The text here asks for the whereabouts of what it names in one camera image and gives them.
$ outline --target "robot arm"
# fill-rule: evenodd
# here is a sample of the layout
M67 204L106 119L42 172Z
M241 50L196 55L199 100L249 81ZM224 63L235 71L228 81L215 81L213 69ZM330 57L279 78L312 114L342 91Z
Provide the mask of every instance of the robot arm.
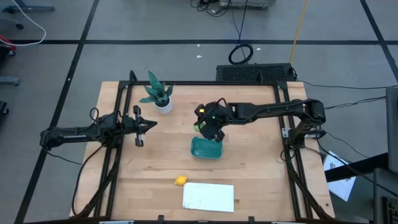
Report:
M221 106L219 102L199 105L195 114L198 120L194 125L199 127L203 137L220 142L224 138L221 128L230 124L244 125L255 122L259 118L276 116L296 116L301 119L297 127L284 130L285 143L296 147L304 146L304 136L315 126L326 121L323 103L318 100L292 100L286 103L254 105L252 103L227 103Z
M40 134L40 145L50 149L68 142L98 141L105 146L116 147L120 143L121 136L136 133L136 146L142 147L144 142L141 135L154 127L157 122L142 118L138 106L133 106L133 111L135 119L127 116L122 123L118 121L118 112L114 111L94 120L87 127L48 128Z

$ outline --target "wooden tabletop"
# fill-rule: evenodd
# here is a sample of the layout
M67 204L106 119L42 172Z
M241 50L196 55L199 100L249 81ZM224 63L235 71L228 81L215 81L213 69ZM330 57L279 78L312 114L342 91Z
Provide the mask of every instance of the wooden tabletop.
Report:
M303 83L288 86L290 99L306 99ZM118 82L103 82L96 106L100 115L113 111L117 88ZM158 125L146 134L144 147L135 146L135 134L124 138L112 219L156 220L158 215L165 215L165 220L245 221L248 216L254 216L256 221L295 220L286 165L279 157L283 147L277 118L223 128L226 136L221 159L198 159L190 152L192 138L200 136L193 129L197 120L193 111L200 103L221 97L228 102L275 103L273 87L177 85L172 95L173 111L166 115L158 114L151 103L139 103L146 96L144 86L133 86L130 116L134 116L132 106L138 105L142 117L157 121ZM307 139L305 144L318 150L315 140ZM99 145L88 143L85 158ZM98 188L104 152L105 149L92 157L82 172L75 202L77 211ZM302 149L302 160L309 191L334 217L320 156ZM183 187L174 185L179 175L187 176L189 182L233 184L234 213L183 209ZM299 188L297 192L305 217ZM102 214L107 198L106 192Z

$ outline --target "green bowl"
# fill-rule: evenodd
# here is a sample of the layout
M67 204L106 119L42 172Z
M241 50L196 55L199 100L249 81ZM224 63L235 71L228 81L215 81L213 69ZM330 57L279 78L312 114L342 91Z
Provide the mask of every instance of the green bowl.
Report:
M223 155L223 143L194 137L191 143L193 156L204 159L219 159Z

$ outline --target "floor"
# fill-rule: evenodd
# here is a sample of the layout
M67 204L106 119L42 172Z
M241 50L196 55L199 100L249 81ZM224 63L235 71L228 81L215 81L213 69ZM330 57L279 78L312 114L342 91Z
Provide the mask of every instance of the floor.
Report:
M46 29L46 41L19 47L17 55L0 71L2 75L21 78L18 87L0 87L0 100L8 102L11 111L0 127L3 223L12 223L17 215L40 153L39 133L51 122L58 122L59 126L88 124L88 112L96 104L101 82L126 80L131 69L139 80L147 80L148 70L161 80L214 80L216 66L228 64L228 54L235 43L232 40L238 38L231 11L214 18L197 12L187 0L29 2L51 2L56 10L29 14ZM10 3L0 0L0 4ZM367 3L376 21L373 26L363 3ZM248 10L242 39L254 43L255 53L250 63L289 61L291 40L303 4L304 0L277 0L268 10ZM363 0L310 1L293 62L298 79L321 85L396 85L397 7L394 0L382 4ZM235 9L234 13L240 24L243 10ZM0 34L17 43L39 40L42 36L41 30L21 14L2 13L0 17L15 18L24 24L24 30L0 25ZM67 95L61 95L62 88L68 86ZM326 106L385 94L384 90L309 85L306 89L309 97L321 100ZM385 107L385 102L376 101L329 110L324 128L366 156L386 152ZM348 160L363 159L329 136L322 143ZM54 149L53 153L81 161L84 149L85 144L69 144ZM79 166L48 157L25 222L67 218L78 169ZM356 220L352 213L371 218L371 212L365 212L370 205L366 197L371 185L367 184L359 178L348 203L333 197L339 218ZM358 200L363 201L359 213L350 206L350 202Z

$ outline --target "potted plant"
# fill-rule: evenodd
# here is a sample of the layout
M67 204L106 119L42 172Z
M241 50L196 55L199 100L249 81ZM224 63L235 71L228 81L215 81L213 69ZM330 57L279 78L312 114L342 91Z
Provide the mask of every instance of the potted plant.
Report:
M171 94L173 93L173 85L170 85L167 90L165 90L165 82L160 83L156 76L148 71L149 83L152 86L145 86L145 90L148 92L149 96L147 98L142 98L141 103L154 103L157 111L162 114L167 114L173 109L173 103L171 99Z

